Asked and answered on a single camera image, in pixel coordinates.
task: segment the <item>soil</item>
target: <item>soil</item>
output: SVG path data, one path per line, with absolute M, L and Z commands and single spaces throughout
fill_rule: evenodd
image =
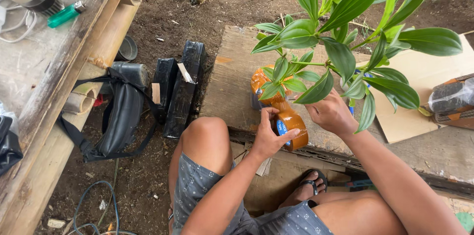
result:
M 354 21 L 360 24 L 365 22 L 375 28 L 383 8 L 384 4 L 374 5 Z M 436 4 L 426 0 L 405 22 L 406 26 L 417 28 L 446 27 L 460 34 L 474 29 L 473 8 L 473 0 L 446 0 Z M 207 0 L 201 5 L 193 5 L 190 0 L 143 0 L 128 31 L 138 45 L 138 56 L 134 62 L 146 64 L 150 76 L 153 76 L 157 58 L 173 57 L 179 60 L 186 40 L 192 40 L 205 44 L 208 53 L 205 68 L 210 68 L 225 25 L 252 26 L 273 22 L 279 19 L 280 13 L 285 15 L 300 11 L 302 9 L 296 0 Z M 356 42 L 361 42 L 361 27 L 350 25 L 349 28 L 359 29 Z M 474 35 L 466 37 L 470 43 L 474 42 Z M 366 48 L 360 51 L 370 54 L 370 50 Z M 208 69 L 205 73 L 203 82 L 208 81 L 210 71 L 211 69 Z M 198 108 L 199 102 L 202 101 L 204 90 L 205 84 L 201 86 L 195 108 Z M 83 129 L 85 137 L 91 141 L 96 142 L 100 138 L 104 108 L 104 105 L 94 107 Z M 136 132 L 138 142 L 143 140 L 152 121 L 153 117 L 148 112 L 142 115 Z M 170 199 L 167 174 L 176 143 L 164 139 L 161 136 L 161 127 L 158 127 L 142 154 L 118 161 L 115 195 L 120 229 L 139 235 L 168 233 L 167 212 Z M 70 220 L 86 188 L 98 180 L 113 183 L 114 171 L 115 160 L 83 163 L 78 148 L 75 148 L 35 233 L 60 235 L 62 229 L 48 227 L 48 219 Z M 102 200 L 108 202 L 109 198 L 110 191 L 104 184 L 93 187 L 85 196 L 79 210 L 81 214 L 77 219 L 78 225 L 97 223 L 103 213 L 99 210 L 99 205 Z M 109 225 L 115 229 L 115 224 L 115 212 L 111 205 L 100 231 L 106 231 Z M 85 230 L 85 234 L 92 234 L 91 228 Z

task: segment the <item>hand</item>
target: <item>hand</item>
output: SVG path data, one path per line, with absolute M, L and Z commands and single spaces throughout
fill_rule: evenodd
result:
M 359 126 L 334 88 L 323 100 L 305 107 L 313 122 L 339 137 L 353 134 Z
M 262 161 L 275 154 L 287 141 L 294 139 L 299 133 L 299 129 L 291 129 L 285 135 L 277 136 L 272 130 L 270 119 L 278 112 L 278 109 L 273 107 L 262 109 L 262 119 L 250 151 Z

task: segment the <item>foot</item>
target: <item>foot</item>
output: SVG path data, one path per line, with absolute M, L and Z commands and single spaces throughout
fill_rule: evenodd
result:
M 316 179 L 317 179 L 317 172 L 313 171 L 307 177 L 305 177 L 304 180 L 316 180 Z M 323 184 L 322 178 L 318 179 L 315 183 L 317 186 L 318 193 L 325 192 L 324 189 L 326 188 L 326 186 Z M 278 208 L 295 206 L 299 204 L 300 202 L 307 200 L 313 196 L 314 196 L 314 190 L 311 184 L 301 185 L 298 188 L 296 188 L 296 190 L 294 190 L 293 193 L 290 196 L 288 196 L 288 198 Z

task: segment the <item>green lighter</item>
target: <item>green lighter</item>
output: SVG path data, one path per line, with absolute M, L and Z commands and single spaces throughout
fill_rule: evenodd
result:
M 81 1 L 73 3 L 68 7 L 62 9 L 57 14 L 54 14 L 48 18 L 48 26 L 50 28 L 55 28 L 59 25 L 62 25 L 68 20 L 74 19 L 76 16 L 80 15 L 86 10 L 84 4 Z

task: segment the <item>blue tape label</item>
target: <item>blue tape label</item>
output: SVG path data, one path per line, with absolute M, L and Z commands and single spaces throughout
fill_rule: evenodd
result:
M 281 135 L 285 135 L 287 132 L 288 132 L 288 129 L 286 128 L 285 126 L 285 123 L 283 123 L 283 121 L 281 120 L 277 120 L 276 121 L 276 129 L 278 130 L 278 134 L 281 136 Z

